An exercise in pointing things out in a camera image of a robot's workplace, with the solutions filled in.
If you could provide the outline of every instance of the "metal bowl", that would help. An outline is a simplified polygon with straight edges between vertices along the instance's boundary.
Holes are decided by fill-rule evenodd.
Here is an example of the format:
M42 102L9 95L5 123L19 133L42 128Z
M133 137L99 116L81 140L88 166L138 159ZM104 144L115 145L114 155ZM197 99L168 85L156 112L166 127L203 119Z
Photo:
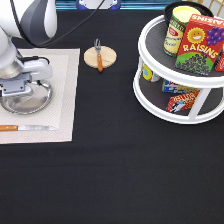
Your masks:
M52 98L52 87L46 80L27 84L33 89L31 96L2 97L2 107L14 114L32 114L46 107Z

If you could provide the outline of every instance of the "white mat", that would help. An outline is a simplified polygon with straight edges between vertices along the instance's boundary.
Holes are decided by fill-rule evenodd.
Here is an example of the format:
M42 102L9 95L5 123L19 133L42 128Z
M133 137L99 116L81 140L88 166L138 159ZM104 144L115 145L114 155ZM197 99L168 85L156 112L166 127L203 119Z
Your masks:
M26 56L42 56L50 60L53 97L43 110L29 115L9 113L0 106L0 125L49 125L57 131L0 132L0 144L72 141L75 96L79 66L79 49L20 49Z

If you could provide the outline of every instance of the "snack box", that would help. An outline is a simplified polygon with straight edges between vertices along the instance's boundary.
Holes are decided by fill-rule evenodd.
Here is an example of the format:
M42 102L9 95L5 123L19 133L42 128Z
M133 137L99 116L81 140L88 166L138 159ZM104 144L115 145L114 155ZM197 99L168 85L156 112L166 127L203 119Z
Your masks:
M169 93L189 93L194 92L196 90L199 90L198 88L192 88L187 86L182 86L179 84L176 84L174 82L171 82L169 80L164 79L163 85L162 85L162 91L163 92L169 92Z
M192 15L178 51L176 68L208 75L224 43L224 20Z
M222 46L222 51L220 52L220 55L218 56L216 62L215 62L215 70L219 72L224 72L224 45Z
M174 96L170 98L167 106L167 111L170 113L175 113L177 111L185 110L191 108L199 94L200 90L195 92L186 93L179 96Z
M143 77L149 82L156 82L160 79L160 76L153 72L147 65L143 66Z

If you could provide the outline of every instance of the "red box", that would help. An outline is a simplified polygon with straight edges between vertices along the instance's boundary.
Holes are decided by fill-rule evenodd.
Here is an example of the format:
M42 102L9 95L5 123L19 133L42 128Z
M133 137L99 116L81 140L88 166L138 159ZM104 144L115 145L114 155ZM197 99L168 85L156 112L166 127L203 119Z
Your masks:
M224 20L192 15L178 51L176 67L208 75L223 46Z
M217 58L215 70L219 71L219 72L224 71L224 45L222 46L222 52L220 53L220 55Z
M170 113L174 113L177 111L185 110L187 108L191 108L194 105L199 92L200 90L171 97L166 108L167 111Z

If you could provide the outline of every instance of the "red raisin box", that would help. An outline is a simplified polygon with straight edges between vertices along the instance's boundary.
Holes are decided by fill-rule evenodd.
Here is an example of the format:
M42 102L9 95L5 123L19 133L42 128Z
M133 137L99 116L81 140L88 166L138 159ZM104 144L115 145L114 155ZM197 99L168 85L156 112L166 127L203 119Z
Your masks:
M178 51L176 68L208 75L224 43L224 20L192 15Z

